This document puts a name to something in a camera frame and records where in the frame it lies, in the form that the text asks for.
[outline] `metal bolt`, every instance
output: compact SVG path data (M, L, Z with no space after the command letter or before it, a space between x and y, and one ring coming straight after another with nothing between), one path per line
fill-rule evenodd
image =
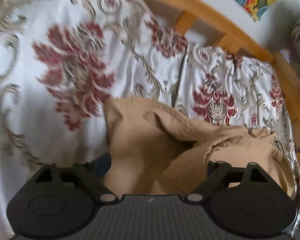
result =
M115 201L116 196L113 195L113 194L103 194L103 195L100 196L100 199L103 202L112 202L112 201Z
M187 196L187 199L190 200L191 202L199 202L203 200L203 196L197 193L192 193Z

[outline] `white wall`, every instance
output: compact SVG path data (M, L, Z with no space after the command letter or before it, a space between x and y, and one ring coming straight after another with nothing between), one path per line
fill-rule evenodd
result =
M300 15L299 0L276 1L259 22L254 21L234 0L202 1L232 20L260 46L271 52L279 51L286 44L296 17ZM159 21L168 25L174 25L181 13L180 10L157 1L146 0L146 2L152 12L159 16ZM208 27L202 21L197 21L186 37L202 44L212 44L218 35L220 35L218 31Z

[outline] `black robotic base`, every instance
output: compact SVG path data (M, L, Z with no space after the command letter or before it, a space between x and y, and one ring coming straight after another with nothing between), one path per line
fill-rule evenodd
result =
M72 168L43 166L8 204L15 240L289 240L296 206L256 163L210 163L208 179L183 197L126 195L119 201L97 178L106 158ZM228 188L232 182L240 184Z

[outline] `gray ribbed panel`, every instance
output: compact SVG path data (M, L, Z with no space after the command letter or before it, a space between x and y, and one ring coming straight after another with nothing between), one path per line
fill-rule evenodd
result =
M178 196L126 196L102 207L82 231L64 240L243 240L216 226L205 210ZM289 240L278 236L273 240ZM17 236L14 240L28 240Z

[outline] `white floral bedspread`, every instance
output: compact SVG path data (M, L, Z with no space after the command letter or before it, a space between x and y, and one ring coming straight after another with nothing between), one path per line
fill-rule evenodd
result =
M0 239L11 233L7 203L42 164L107 151L109 97L155 98L215 125L268 127L300 202L291 122L271 66L188 44L143 0L0 0Z

